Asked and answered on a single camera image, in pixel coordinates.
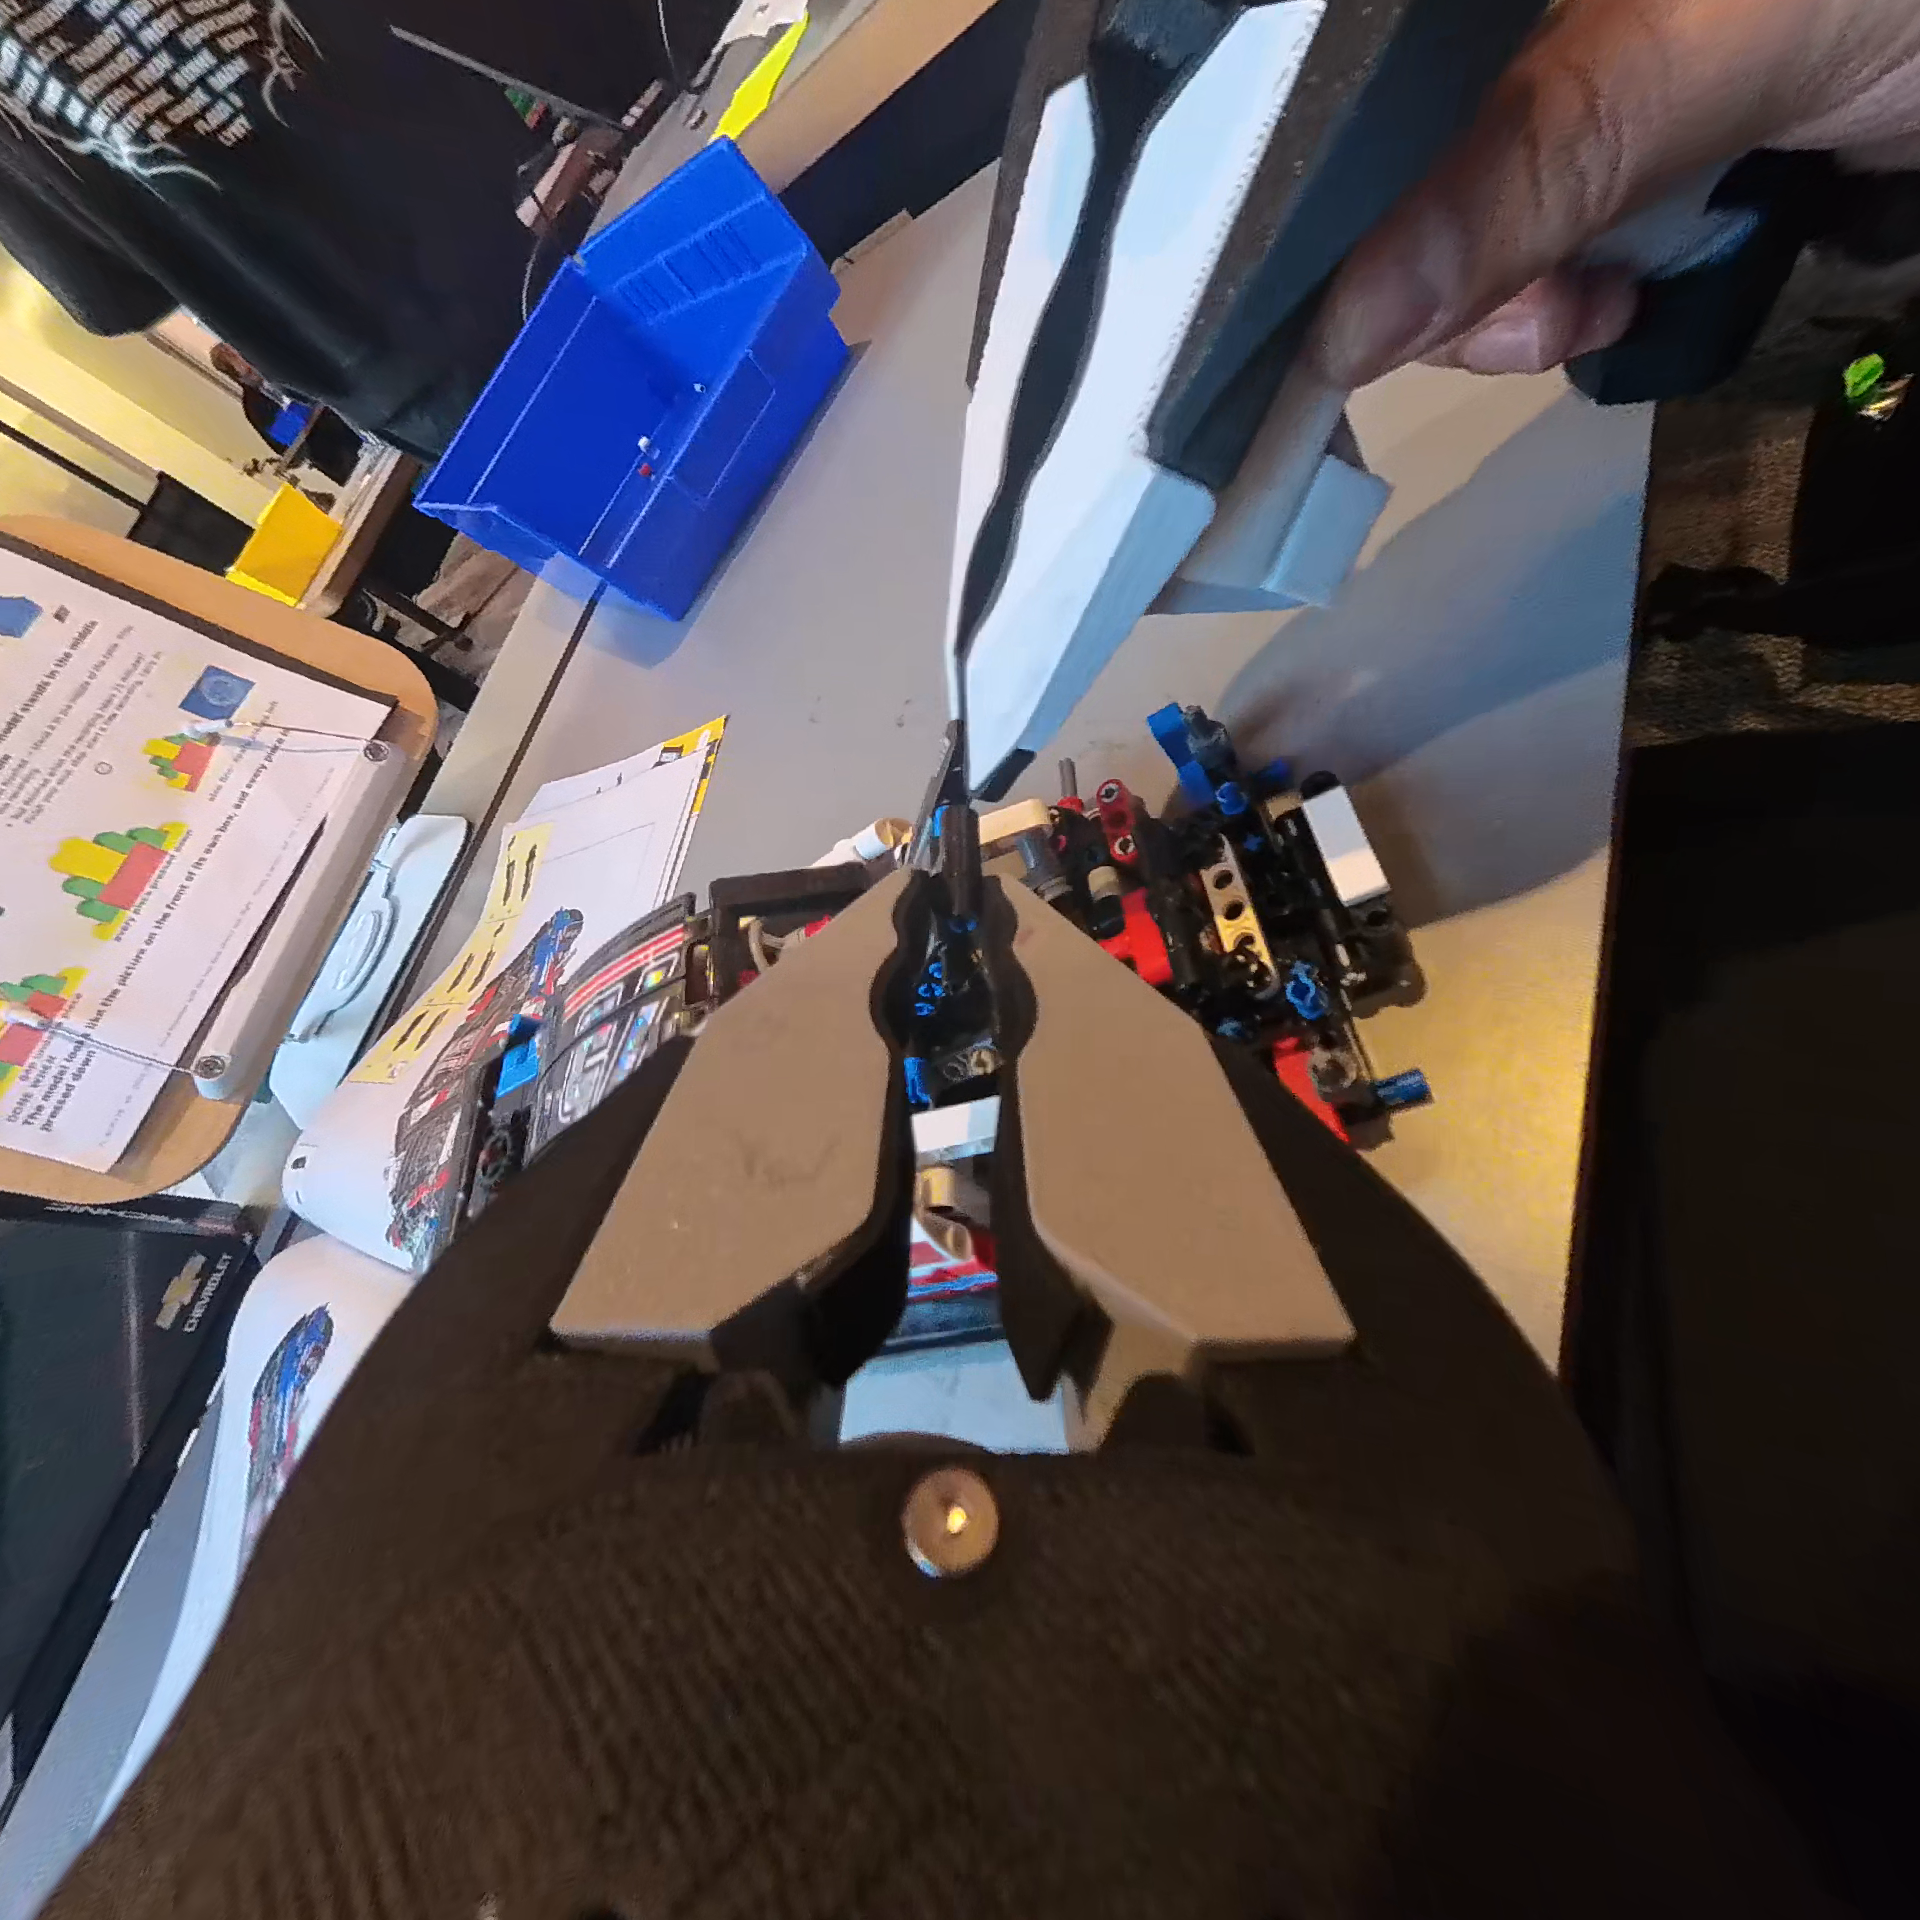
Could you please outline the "toy car packaging box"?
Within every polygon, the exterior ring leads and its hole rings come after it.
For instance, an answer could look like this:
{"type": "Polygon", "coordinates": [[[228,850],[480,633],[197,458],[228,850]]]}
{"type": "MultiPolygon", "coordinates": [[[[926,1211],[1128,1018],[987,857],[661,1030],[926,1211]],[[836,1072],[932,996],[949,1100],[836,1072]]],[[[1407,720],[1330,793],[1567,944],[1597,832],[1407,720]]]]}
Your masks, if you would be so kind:
{"type": "Polygon", "coordinates": [[[166,1497],[259,1271],[248,1216],[3,1200],[5,1806],[166,1497]]]}

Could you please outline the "wooden document board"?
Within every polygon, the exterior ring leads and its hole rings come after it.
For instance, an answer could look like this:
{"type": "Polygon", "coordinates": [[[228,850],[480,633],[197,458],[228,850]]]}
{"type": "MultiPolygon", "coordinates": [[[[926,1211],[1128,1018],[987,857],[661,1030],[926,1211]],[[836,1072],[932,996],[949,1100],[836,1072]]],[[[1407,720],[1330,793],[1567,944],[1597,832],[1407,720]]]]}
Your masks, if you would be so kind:
{"type": "Polygon", "coordinates": [[[436,732],[394,647],[40,515],[3,535],[3,1186],[210,1163],[436,732]]]}

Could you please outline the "black striped hood panel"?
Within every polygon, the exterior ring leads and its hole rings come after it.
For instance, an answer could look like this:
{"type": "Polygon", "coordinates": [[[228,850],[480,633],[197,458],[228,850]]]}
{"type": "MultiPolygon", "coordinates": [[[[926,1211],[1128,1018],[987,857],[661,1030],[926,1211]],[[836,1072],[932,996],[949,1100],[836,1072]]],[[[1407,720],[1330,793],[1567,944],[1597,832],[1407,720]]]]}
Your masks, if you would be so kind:
{"type": "Polygon", "coordinates": [[[954,718],[902,852],[907,896],[930,903],[941,920],[959,928],[976,923],[980,898],[978,817],[966,772],[966,726],[954,718]]]}

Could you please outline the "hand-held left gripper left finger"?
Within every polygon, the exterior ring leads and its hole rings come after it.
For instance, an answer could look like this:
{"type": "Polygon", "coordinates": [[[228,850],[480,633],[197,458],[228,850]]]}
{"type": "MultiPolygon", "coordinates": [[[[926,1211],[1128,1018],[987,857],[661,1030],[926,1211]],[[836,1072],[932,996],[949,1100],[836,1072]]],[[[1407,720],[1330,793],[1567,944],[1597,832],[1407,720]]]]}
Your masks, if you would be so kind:
{"type": "Polygon", "coordinates": [[[899,1038],[922,878],[872,884],[690,1044],[551,1332],[690,1370],[858,1370],[906,1307],[899,1038]]]}

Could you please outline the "printed instruction sheet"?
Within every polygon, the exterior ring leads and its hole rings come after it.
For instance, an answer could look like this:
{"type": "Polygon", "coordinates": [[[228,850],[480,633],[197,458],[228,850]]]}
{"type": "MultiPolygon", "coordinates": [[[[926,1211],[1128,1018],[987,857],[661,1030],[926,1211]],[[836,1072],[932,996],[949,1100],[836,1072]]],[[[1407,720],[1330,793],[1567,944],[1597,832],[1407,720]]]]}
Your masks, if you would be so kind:
{"type": "Polygon", "coordinates": [[[3,596],[3,1142],[107,1174],[396,703],[11,535],[3,596]]]}

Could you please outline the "yellow paper sheet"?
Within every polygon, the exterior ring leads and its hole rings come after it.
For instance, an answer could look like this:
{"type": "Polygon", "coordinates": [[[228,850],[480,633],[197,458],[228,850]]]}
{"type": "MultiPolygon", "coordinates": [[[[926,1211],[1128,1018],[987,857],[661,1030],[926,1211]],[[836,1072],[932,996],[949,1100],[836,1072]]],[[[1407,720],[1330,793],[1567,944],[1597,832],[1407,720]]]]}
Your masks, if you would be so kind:
{"type": "Polygon", "coordinates": [[[804,2],[763,2],[736,10],[718,51],[725,52],[748,42],[763,46],[727,99],[727,107],[712,121],[709,140],[738,140],[766,114],[807,30],[810,7],[804,2]]]}

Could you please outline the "person's right hand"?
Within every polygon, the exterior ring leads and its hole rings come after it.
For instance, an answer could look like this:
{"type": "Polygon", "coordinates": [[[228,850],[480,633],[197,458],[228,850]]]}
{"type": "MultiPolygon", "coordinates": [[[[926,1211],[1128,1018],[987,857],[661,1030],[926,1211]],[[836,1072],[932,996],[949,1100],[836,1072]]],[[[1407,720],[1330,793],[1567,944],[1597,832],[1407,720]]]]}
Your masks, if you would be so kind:
{"type": "Polygon", "coordinates": [[[1362,235],[1307,356],[1339,392],[1407,364],[1533,375],[1638,306],[1592,244],[1759,150],[1916,155],[1916,2],[1555,7],[1469,131],[1362,235]]]}

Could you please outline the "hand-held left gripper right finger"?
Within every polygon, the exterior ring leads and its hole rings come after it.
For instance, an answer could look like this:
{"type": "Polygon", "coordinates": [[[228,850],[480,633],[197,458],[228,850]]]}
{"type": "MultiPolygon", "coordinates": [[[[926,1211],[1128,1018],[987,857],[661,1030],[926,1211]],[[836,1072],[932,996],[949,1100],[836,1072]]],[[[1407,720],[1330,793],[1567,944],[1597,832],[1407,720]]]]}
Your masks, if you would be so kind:
{"type": "Polygon", "coordinates": [[[1000,1327],[1029,1387],[1330,1358],[1354,1322],[1199,1024],[992,880],[1000,1327]]]}

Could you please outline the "yellow plastic bin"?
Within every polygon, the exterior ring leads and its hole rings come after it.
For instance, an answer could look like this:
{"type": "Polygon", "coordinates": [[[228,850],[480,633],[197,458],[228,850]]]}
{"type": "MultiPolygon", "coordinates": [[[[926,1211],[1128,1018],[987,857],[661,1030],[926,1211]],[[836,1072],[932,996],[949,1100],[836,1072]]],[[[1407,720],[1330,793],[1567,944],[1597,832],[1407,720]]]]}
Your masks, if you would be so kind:
{"type": "Polygon", "coordinates": [[[341,520],[299,488],[284,482],[223,569],[223,578],[228,585],[299,608],[342,532],[341,520]]]}

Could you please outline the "blue plastic bin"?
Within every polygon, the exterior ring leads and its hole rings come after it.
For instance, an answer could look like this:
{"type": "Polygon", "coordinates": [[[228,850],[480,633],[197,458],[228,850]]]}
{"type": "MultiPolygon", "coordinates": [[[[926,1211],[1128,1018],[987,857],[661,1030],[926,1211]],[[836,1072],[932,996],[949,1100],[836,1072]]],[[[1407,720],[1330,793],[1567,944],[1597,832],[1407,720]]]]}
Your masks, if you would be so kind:
{"type": "Polygon", "coordinates": [[[836,298],[718,137],[558,265],[419,512],[680,620],[844,374],[836,298]]]}

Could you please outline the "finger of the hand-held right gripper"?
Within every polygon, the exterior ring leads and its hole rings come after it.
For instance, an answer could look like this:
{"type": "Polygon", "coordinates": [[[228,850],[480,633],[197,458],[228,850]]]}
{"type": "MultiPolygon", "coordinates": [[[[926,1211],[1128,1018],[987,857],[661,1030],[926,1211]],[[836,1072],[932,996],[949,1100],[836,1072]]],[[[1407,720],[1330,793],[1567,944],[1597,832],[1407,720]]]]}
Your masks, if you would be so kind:
{"type": "Polygon", "coordinates": [[[989,335],[966,408],[949,592],[949,684],[966,723],[1063,723],[1112,654],[1141,572],[1119,563],[1141,530],[1141,459],[1111,442],[1112,473],[1072,481],[1106,433],[1088,399],[1063,412],[1104,303],[1111,220],[1077,247],[1098,178],[1088,80],[1045,103],[989,335]]]}
{"type": "MultiPolygon", "coordinates": [[[[1063,412],[1088,399],[1106,439],[1090,465],[1072,455],[1067,473],[1106,481],[1112,436],[1141,459],[1141,530],[1119,543],[1119,563],[1141,572],[1141,611],[1115,620],[1117,644],[1216,515],[1219,484],[1174,471],[1165,454],[1151,451],[1148,428],[1306,74],[1325,4],[1198,14],[1198,48],[1173,67],[1132,28],[1108,28],[1094,36],[1086,72],[1072,78],[1092,88],[1098,137],[1092,209],[1077,247],[1092,244],[1094,220],[1111,220],[1111,231],[1104,303],[1075,384],[1060,396],[1063,412]]],[[[965,723],[971,799],[1005,791],[1063,723],[965,723]]]]}

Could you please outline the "white instruction booklet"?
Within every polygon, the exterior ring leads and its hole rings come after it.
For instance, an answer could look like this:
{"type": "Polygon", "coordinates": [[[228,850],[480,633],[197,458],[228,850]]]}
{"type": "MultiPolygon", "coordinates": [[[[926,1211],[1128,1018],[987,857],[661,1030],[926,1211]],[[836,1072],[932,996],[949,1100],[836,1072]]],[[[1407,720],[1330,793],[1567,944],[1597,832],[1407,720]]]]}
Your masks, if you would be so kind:
{"type": "Polygon", "coordinates": [[[407,1292],[533,1155],[632,1068],[626,1002],[666,971],[712,752],[656,747],[542,786],[508,830],[477,923],[302,1129],[280,1198],[308,1234],[228,1336],[199,1562],[237,1579],[298,1460],[407,1292]]]}

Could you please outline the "grey desk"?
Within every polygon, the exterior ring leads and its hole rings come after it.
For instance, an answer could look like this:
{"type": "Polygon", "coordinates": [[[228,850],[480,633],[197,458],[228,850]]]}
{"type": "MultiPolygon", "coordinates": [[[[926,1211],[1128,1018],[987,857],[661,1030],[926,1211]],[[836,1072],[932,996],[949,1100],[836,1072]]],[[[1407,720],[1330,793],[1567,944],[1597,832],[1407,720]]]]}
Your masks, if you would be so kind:
{"type": "MultiPolygon", "coordinates": [[[[842,272],[848,375],[698,611],[672,627],[530,592],[431,810],[477,830],[419,966],[477,915],[496,844],[539,784],[725,715],[685,882],[826,852],[922,803],[947,723],[944,600],[965,370],[996,164],[842,272]]],[[[1348,786],[1424,969],[1368,1018],[1378,1070],[1434,1102],[1373,1163],[1555,1363],[1564,1344],[1600,922],[1652,412],[1564,375],[1402,368],[1350,401],[1389,484],[1330,608],[1151,615],[1036,760],[1163,800],[1144,718],[1199,705],[1246,752],[1348,786]]]]}

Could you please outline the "toy brick race car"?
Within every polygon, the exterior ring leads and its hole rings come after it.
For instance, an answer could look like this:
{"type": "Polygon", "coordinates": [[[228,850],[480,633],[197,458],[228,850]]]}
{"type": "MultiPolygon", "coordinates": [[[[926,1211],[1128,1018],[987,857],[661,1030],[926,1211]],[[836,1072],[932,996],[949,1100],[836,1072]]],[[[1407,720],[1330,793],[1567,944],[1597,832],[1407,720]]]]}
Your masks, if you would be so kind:
{"type": "MultiPolygon", "coordinates": [[[[1204,710],[1165,705],[1148,732],[1173,764],[1173,815],[1122,779],[980,823],[983,874],[1022,884],[1111,961],[1219,1040],[1252,1052],[1338,1138],[1380,1137],[1431,1100],[1421,1072],[1378,1075],[1359,1020],[1411,992],[1407,936],[1354,796],[1283,762],[1246,771],[1204,710]]],[[[725,1002],[826,928],[938,823],[875,823],[812,872],[715,880],[586,947],[571,908],[539,923],[448,1048],[464,1107],[445,1160],[407,1202],[435,1254],[666,1040],[693,1038],[725,1002]]],[[[910,1003],[902,1083],[918,1198],[902,1320],[884,1354],[1000,1336],[986,1166],[996,1142],[1000,1048],[986,987],[927,939],[910,1003]]]]}

